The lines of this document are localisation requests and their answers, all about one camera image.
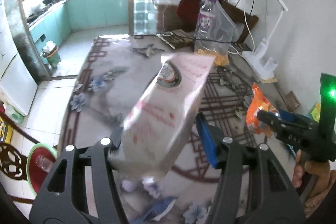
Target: metal screw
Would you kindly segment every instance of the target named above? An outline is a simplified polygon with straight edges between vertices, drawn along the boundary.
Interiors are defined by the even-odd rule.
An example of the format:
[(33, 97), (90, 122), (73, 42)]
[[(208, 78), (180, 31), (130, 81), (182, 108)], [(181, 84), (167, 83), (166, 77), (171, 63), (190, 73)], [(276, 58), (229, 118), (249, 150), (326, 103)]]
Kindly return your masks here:
[(72, 151), (72, 150), (74, 150), (74, 149), (75, 149), (75, 147), (74, 147), (72, 144), (69, 144), (69, 145), (65, 148), (65, 150), (68, 151), (68, 152), (70, 152), (70, 151)]
[(223, 143), (232, 143), (233, 142), (233, 139), (230, 138), (230, 137), (224, 137), (223, 138)]
[(265, 144), (265, 143), (261, 143), (261, 144), (259, 145), (259, 148), (260, 148), (261, 150), (263, 150), (263, 151), (267, 151), (267, 150), (268, 150), (268, 145)]
[(110, 138), (102, 138), (102, 139), (100, 140), (100, 143), (101, 143), (102, 145), (108, 145), (110, 142), (111, 142), (111, 139), (110, 139)]

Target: plastic bottle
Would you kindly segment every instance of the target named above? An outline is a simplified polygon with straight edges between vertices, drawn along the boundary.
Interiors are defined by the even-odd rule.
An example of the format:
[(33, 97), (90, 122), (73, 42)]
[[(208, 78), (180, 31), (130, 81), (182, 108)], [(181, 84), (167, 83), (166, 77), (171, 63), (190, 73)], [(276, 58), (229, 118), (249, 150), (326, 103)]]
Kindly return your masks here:
[(215, 15), (212, 13), (216, 0), (205, 0), (199, 10), (196, 25), (196, 38), (207, 38), (211, 24)]
[(7, 103), (4, 103), (3, 107), (5, 108), (5, 114), (10, 117), (13, 122), (15, 122), (16, 124), (23, 123), (24, 116), (18, 113), (14, 107)]
[(41, 168), (44, 172), (49, 173), (52, 166), (53, 166), (53, 162), (51, 160), (49, 160), (48, 158), (40, 155), (36, 158), (36, 165)]

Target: orange snack bag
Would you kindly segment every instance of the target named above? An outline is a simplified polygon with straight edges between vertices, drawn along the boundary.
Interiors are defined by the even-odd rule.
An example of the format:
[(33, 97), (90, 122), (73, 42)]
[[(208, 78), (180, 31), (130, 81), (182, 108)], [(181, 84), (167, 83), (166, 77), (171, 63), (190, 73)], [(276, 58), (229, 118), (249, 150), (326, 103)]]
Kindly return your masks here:
[(259, 135), (260, 133), (264, 133), (269, 138), (272, 135), (272, 130), (267, 124), (260, 122), (257, 119), (257, 113), (260, 110), (265, 110), (277, 113), (277, 115), (280, 116), (279, 112), (264, 96), (263, 92), (256, 85), (256, 83), (253, 84), (252, 90), (254, 98), (246, 113), (247, 128), (254, 134)]

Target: tiled floor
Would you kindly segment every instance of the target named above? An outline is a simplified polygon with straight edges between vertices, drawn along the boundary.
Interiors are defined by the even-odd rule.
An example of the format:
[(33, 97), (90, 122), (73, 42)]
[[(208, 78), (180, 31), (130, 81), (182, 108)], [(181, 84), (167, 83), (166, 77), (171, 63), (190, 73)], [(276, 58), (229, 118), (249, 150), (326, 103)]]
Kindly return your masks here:
[[(77, 75), (97, 35), (127, 33), (128, 25), (72, 33), (59, 49), (62, 63), (54, 72), (54, 76)], [(42, 82), (38, 87), (29, 114), (21, 125), (22, 130), (41, 143), (49, 146), (57, 145), (63, 117), (75, 83), (76, 79)], [(28, 156), (34, 143), (14, 131), (11, 145), (22, 155)], [(35, 199), (27, 181), (12, 180), (2, 172), (0, 172), (0, 181), (9, 195)], [(26, 217), (29, 216), (32, 205), (17, 202), (15, 205)]]
[[(57, 145), (63, 116), (75, 82), (76, 79), (42, 82), (36, 92), (29, 115), (21, 125), (22, 130), (41, 143), (49, 146)], [(11, 145), (21, 154), (28, 156), (34, 143), (14, 131)], [(35, 199), (27, 181), (9, 179), (2, 172), (0, 172), (0, 181), (9, 195)], [(28, 217), (31, 205), (16, 202), (15, 204)]]
[(62, 61), (53, 76), (77, 75), (98, 35), (128, 34), (128, 25), (102, 27), (72, 33), (59, 49)]

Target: green light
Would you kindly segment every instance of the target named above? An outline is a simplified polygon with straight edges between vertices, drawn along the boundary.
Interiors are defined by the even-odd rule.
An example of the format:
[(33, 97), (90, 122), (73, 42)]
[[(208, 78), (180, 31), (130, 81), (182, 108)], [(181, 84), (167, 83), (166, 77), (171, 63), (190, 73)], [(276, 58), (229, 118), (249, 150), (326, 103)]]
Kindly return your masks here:
[(329, 94), (330, 94), (331, 97), (335, 98), (336, 90), (331, 90), (331, 91), (329, 92)]

